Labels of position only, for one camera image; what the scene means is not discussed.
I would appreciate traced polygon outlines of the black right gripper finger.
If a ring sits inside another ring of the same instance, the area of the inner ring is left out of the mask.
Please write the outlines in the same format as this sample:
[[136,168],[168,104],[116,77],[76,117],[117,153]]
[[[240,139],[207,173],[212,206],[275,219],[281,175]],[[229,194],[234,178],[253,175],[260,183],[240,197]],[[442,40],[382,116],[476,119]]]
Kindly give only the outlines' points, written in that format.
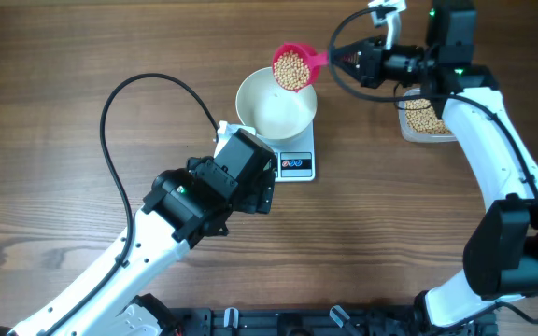
[[331,44],[328,52],[330,60],[358,60],[362,56],[362,41],[355,41],[340,47]]
[[355,81],[361,81],[361,68],[357,63],[349,62],[346,60],[332,60],[330,65],[334,68],[343,71],[349,77],[353,78]]

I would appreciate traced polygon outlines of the pink plastic scoop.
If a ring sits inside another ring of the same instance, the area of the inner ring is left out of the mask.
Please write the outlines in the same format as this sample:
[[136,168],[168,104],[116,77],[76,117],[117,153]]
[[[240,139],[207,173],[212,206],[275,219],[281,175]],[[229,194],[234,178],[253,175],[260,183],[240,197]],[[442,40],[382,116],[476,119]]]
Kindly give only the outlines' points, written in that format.
[[298,92],[312,85],[319,78],[320,69],[328,63],[327,52],[317,53],[303,43],[284,43],[272,60],[273,77],[281,88]]

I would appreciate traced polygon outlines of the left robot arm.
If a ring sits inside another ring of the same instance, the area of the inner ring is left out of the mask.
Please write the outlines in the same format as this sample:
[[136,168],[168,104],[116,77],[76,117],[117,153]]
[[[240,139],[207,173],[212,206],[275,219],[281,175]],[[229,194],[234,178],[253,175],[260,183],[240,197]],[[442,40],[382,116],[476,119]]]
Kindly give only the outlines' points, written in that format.
[[228,234],[234,212],[271,208],[277,158],[255,135],[237,130],[213,157],[162,172],[129,227],[47,306],[0,335],[153,335],[159,317],[134,304],[149,282],[203,238]]

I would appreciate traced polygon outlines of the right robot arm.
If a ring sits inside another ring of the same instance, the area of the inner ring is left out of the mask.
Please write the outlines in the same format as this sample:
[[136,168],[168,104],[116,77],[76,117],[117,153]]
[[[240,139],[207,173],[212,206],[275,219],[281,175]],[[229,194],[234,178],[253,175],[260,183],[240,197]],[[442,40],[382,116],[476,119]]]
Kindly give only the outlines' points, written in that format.
[[328,47],[336,82],[354,78],[353,95],[374,99],[385,81],[417,85],[460,144],[486,213],[463,250],[462,268],[420,293],[402,321],[410,334],[482,334],[487,316],[538,296],[538,165],[505,110],[499,84],[474,57],[476,10],[470,1],[435,1],[423,47],[399,43],[402,1],[365,9],[384,36]]

